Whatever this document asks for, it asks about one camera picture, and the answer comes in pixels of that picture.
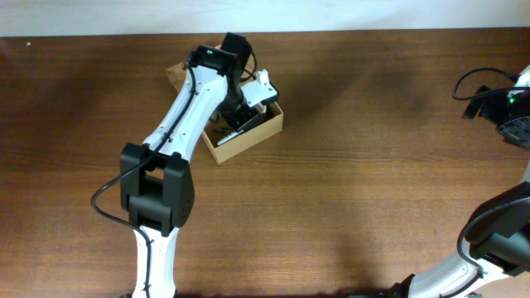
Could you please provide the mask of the black permanent marker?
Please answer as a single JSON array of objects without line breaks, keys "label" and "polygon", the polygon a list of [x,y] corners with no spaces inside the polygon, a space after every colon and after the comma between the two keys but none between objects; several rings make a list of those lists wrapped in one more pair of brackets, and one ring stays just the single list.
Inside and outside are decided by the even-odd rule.
[{"label": "black permanent marker", "polygon": [[220,147],[222,145],[224,145],[225,143],[235,139],[236,137],[238,137],[239,135],[243,134],[243,131],[234,131],[234,132],[231,132],[230,134],[228,134],[226,137],[222,138],[221,140],[219,140],[217,142],[217,146]]}]

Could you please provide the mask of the brown cardboard box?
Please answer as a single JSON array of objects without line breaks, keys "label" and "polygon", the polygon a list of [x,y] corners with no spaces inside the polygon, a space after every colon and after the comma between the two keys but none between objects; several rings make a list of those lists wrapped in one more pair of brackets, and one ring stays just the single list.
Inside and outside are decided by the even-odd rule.
[{"label": "brown cardboard box", "polygon": [[[206,140],[217,162],[222,162],[281,131],[282,111],[276,102],[256,105],[267,114],[259,126],[243,132],[235,139],[218,147],[217,142],[232,129],[216,112],[227,94],[228,85],[241,88],[239,82],[246,58],[210,46],[199,46],[185,61],[185,75],[169,112],[155,132],[144,140],[149,147],[164,156],[178,155],[190,161],[200,137]],[[256,74],[249,82],[256,79]]]}]

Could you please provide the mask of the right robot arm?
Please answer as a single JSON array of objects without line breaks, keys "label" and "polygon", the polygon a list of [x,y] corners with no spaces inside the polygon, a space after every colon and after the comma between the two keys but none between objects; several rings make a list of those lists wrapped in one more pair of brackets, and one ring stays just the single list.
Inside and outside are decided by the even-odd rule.
[{"label": "right robot arm", "polygon": [[[464,118],[492,122],[504,142],[529,148],[529,70],[500,70],[513,86],[480,86],[466,96]],[[460,231],[456,250],[427,272],[411,274],[375,298],[476,297],[478,289],[529,270],[529,175],[481,204]]]}]

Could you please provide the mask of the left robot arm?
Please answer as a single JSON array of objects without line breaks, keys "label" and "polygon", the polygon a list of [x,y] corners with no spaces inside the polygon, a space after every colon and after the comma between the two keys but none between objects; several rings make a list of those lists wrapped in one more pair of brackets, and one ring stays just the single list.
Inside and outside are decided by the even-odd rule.
[{"label": "left robot arm", "polygon": [[229,127],[226,140],[266,120],[278,92],[264,70],[244,76],[255,56],[244,36],[227,33],[220,47],[190,53],[185,79],[170,110],[142,144],[120,156],[121,205],[137,240],[137,284],[132,297],[174,297],[173,265],[179,229],[190,216],[195,189],[190,160],[216,114]]}]

